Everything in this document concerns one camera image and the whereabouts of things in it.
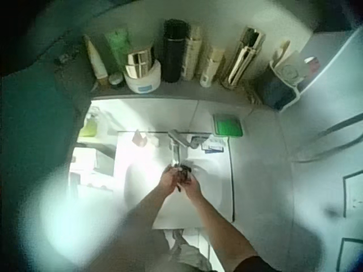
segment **hand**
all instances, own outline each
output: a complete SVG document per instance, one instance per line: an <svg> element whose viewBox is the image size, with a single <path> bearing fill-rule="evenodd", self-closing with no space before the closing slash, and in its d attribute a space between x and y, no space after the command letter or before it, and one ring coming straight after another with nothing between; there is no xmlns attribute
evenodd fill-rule
<svg viewBox="0 0 363 272"><path fill-rule="evenodd" d="M189 176L190 178L180 183L180 185L184 188L185 193L192 202L203 199L199 182L193 174L190 173Z"/></svg>
<svg viewBox="0 0 363 272"><path fill-rule="evenodd" d="M168 165L163 171L160 182L157 186L165 197L169 196L172 192L174 192L175 187L178 184L178 169Z"/></svg>

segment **faucet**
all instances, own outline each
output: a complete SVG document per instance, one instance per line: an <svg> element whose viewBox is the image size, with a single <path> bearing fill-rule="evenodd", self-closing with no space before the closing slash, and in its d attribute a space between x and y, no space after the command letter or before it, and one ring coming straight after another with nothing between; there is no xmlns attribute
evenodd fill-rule
<svg viewBox="0 0 363 272"><path fill-rule="evenodd" d="M171 151L172 151L172 165L179 165L180 164L180 145L184 147L190 147L192 149L198 148L198 143L191 141L190 143L187 139L180 135L180 133L175 130L169 130L168 136L171 139Z"/></svg>

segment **sink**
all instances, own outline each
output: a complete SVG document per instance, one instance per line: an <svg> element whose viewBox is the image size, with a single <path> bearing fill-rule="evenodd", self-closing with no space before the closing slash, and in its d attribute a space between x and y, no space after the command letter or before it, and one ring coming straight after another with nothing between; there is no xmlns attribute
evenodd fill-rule
<svg viewBox="0 0 363 272"><path fill-rule="evenodd" d="M171 163L170 139L166 133L154 133L158 144L148 141L145 147L133 142L134 132L119 133L114 177L115 193L127 209L135 207L159 182L165 167ZM195 134L187 134L188 140ZM206 199L228 220L232 221L232 180L227 138L223 153L206 154L201 147L181 147L181 161L192 169ZM165 200L154 228L173 229L201 227L201 222L184 192L177 189Z"/></svg>

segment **shelf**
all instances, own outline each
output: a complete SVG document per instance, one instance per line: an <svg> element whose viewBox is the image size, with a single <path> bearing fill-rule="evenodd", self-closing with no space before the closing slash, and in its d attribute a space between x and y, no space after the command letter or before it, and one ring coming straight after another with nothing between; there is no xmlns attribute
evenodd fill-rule
<svg viewBox="0 0 363 272"><path fill-rule="evenodd" d="M101 99L127 99L127 98L169 98L169 99L191 99L206 100L228 104L251 105L244 92L237 93L229 91L218 83L214 83L210 88L203 88L198 81L178 81L176 83L162 82L160 87L152 93L137 94L132 92L127 86L119 90L96 89L92 94L93 100Z"/></svg>

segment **sleeve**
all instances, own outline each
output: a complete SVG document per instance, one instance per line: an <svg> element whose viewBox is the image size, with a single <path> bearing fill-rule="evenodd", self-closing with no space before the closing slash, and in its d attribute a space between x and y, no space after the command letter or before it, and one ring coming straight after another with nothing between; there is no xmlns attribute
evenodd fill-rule
<svg viewBox="0 0 363 272"><path fill-rule="evenodd" d="M234 272L277 272L258 256L243 260Z"/></svg>

